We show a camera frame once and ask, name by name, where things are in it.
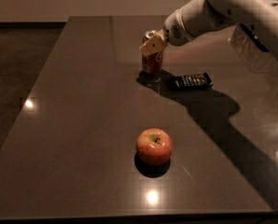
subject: can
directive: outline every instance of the can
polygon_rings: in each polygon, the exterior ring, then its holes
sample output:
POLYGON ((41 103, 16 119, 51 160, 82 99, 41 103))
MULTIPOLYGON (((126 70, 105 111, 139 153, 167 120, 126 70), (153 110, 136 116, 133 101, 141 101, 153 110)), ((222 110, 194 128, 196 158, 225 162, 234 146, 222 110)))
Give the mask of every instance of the can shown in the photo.
MULTIPOLYGON (((147 31, 142 39, 142 44, 148 41, 157 33, 156 30, 147 31)), ((151 54, 149 56, 142 55, 142 70, 149 74, 158 74, 163 65, 163 51, 151 54)))

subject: gray tabletop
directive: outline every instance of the gray tabletop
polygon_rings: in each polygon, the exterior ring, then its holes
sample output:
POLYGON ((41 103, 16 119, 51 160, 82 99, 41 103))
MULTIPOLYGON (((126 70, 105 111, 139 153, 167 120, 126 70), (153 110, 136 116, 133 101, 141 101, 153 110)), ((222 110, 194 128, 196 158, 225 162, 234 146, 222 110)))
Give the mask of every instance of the gray tabletop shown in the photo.
POLYGON ((278 212, 278 64, 250 67, 233 26, 168 47, 148 84, 139 47, 163 21, 69 20, 0 151, 0 218, 278 212), (203 72, 210 90, 166 86, 203 72), (136 158, 149 127, 174 141, 160 170, 136 158))

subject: red apple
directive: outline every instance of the red apple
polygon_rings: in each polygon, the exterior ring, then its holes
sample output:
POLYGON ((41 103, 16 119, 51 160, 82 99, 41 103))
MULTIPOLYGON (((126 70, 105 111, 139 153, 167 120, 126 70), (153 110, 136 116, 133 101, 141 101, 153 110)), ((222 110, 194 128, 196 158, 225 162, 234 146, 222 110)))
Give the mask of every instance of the red apple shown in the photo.
POLYGON ((139 158, 150 166, 160 166, 170 159, 173 141, 163 130, 151 128, 139 134, 136 142, 139 158))

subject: black object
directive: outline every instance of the black object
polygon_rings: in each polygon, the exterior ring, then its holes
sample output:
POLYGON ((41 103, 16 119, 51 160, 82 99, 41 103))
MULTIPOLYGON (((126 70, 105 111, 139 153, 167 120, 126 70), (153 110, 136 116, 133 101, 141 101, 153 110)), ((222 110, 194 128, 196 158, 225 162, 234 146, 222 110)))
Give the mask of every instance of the black object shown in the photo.
POLYGON ((213 86, 213 81, 208 74, 185 75, 172 77, 171 87, 176 91, 187 91, 194 89, 207 89, 213 86))

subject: white robotic arm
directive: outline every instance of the white robotic arm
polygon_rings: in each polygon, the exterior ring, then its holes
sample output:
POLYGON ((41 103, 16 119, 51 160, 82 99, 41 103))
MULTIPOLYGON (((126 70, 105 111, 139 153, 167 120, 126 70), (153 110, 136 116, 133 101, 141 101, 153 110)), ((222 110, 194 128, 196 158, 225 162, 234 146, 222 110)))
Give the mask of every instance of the white robotic arm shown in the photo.
POLYGON ((160 37, 164 44, 182 46, 234 22, 252 31, 278 60, 278 0, 192 0, 167 18, 160 37))

